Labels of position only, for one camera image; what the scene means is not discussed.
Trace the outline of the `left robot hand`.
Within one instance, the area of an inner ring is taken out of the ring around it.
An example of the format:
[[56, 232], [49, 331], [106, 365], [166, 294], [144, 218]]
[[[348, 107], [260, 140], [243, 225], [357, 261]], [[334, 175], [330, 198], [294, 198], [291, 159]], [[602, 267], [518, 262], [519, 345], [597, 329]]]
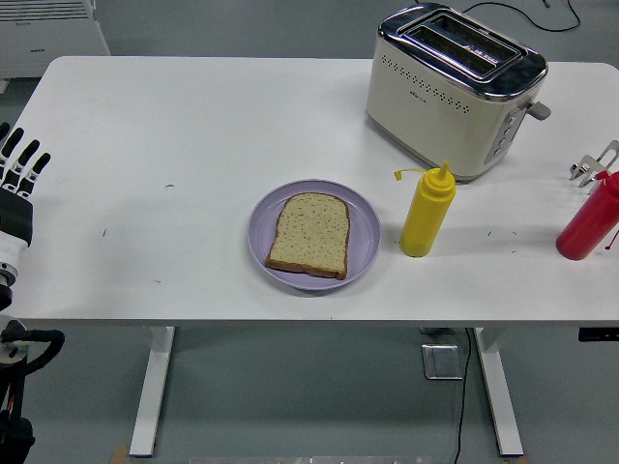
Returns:
[[41, 142], [32, 139], [19, 155], [14, 151], [24, 137], [24, 129], [1, 124], [1, 270], [16, 274], [19, 256], [33, 237], [34, 186], [51, 160], [40, 152]]

